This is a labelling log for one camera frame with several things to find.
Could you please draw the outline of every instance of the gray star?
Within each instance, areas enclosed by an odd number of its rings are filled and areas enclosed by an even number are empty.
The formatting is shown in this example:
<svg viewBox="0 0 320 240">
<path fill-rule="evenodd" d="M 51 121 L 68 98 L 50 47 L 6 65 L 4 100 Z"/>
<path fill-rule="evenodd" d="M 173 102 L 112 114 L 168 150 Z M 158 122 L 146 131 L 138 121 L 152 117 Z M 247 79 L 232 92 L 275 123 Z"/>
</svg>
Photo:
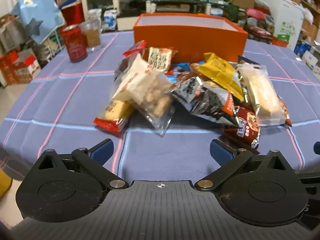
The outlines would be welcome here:
<svg viewBox="0 0 320 240">
<path fill-rule="evenodd" d="M 31 21 L 26 25 L 26 30 L 30 36 L 32 35 L 40 35 L 39 27 L 43 23 L 43 21 L 37 21 L 36 19 L 32 18 Z"/>
</svg>

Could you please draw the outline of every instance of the white refrigerator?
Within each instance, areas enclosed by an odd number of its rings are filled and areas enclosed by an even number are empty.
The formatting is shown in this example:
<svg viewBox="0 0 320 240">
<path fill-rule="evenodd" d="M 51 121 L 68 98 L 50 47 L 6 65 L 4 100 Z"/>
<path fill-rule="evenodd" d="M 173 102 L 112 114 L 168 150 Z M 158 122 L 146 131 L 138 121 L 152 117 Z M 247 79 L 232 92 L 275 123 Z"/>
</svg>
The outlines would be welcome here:
<svg viewBox="0 0 320 240">
<path fill-rule="evenodd" d="M 289 44 L 287 48 L 294 50 L 296 47 L 302 22 L 304 9 L 291 0 L 263 0 L 270 7 L 274 20 L 275 31 L 273 36 L 282 36 Z"/>
</svg>

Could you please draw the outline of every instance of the pile of snacks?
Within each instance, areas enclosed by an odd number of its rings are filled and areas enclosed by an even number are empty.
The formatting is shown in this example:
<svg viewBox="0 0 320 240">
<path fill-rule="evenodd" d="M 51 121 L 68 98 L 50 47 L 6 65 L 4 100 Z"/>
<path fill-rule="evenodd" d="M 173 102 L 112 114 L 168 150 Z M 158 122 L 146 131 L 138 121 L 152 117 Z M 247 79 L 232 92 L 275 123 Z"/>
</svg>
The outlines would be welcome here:
<svg viewBox="0 0 320 240">
<path fill-rule="evenodd" d="M 171 64 L 169 48 L 148 48 L 140 41 L 124 53 L 115 71 L 111 103 L 94 123 L 120 135 L 137 109 L 160 135 L 174 114 L 174 101 L 190 114 L 222 127 L 233 141 L 258 148 L 260 127 L 291 125 L 285 102 L 275 92 L 264 66 L 241 57 L 229 63 L 214 53 L 204 61 Z"/>
</svg>

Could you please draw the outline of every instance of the gray ribbed plate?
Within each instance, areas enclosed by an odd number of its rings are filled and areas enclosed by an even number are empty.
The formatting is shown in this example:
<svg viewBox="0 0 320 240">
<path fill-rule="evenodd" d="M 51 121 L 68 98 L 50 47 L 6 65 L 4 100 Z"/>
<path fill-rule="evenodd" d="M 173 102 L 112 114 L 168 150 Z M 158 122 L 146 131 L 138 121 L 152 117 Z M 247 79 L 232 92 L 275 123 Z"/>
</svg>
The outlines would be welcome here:
<svg viewBox="0 0 320 240">
<path fill-rule="evenodd" d="M 12 231 L 25 240 L 294 240 L 310 233 L 298 223 L 247 225 L 226 213 L 214 194 L 197 191 L 188 181 L 135 181 L 110 191 L 100 207 L 82 218 L 62 223 L 26 218 Z"/>
</svg>

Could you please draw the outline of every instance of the can top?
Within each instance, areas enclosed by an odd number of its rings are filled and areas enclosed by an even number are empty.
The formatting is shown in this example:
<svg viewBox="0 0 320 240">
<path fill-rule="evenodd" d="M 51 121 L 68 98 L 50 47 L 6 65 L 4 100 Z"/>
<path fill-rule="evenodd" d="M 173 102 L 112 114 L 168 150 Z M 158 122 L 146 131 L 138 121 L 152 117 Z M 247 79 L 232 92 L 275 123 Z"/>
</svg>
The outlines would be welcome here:
<svg viewBox="0 0 320 240">
<path fill-rule="evenodd" d="M 77 24 L 73 24 L 73 25 L 67 26 L 67 27 L 65 27 L 65 28 L 63 29 L 62 32 L 70 31 L 70 30 L 76 28 L 77 26 L 78 26 Z"/>
</svg>

